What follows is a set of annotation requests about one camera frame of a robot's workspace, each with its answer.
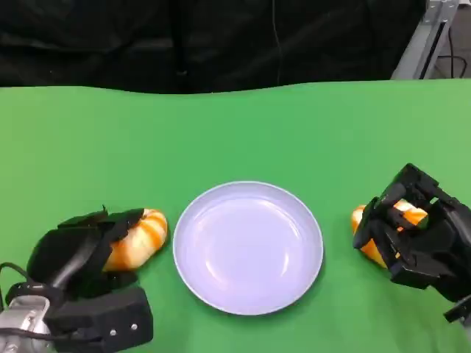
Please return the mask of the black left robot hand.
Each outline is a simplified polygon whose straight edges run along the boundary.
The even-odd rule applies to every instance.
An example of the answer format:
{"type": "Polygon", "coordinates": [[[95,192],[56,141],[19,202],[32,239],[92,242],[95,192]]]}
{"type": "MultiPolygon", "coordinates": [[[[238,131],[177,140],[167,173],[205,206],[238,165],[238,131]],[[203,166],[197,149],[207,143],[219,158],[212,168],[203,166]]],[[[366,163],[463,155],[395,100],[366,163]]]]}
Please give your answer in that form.
{"type": "Polygon", "coordinates": [[[73,299],[92,298],[138,281],[135,270],[108,266],[112,245],[125,239],[144,215],[143,208],[106,209],[74,216],[48,231],[34,247],[26,272],[35,282],[59,288],[73,299]]]}

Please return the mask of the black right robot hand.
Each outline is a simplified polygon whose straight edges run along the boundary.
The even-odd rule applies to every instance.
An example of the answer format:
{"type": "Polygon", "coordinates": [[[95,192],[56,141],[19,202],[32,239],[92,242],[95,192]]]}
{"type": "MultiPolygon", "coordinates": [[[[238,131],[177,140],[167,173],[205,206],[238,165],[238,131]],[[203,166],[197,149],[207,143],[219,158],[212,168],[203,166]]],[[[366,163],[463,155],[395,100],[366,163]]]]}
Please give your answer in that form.
{"type": "Polygon", "coordinates": [[[406,164],[362,212],[353,247],[373,243],[398,285],[431,286],[451,302],[470,295],[470,208],[406,164]]]}

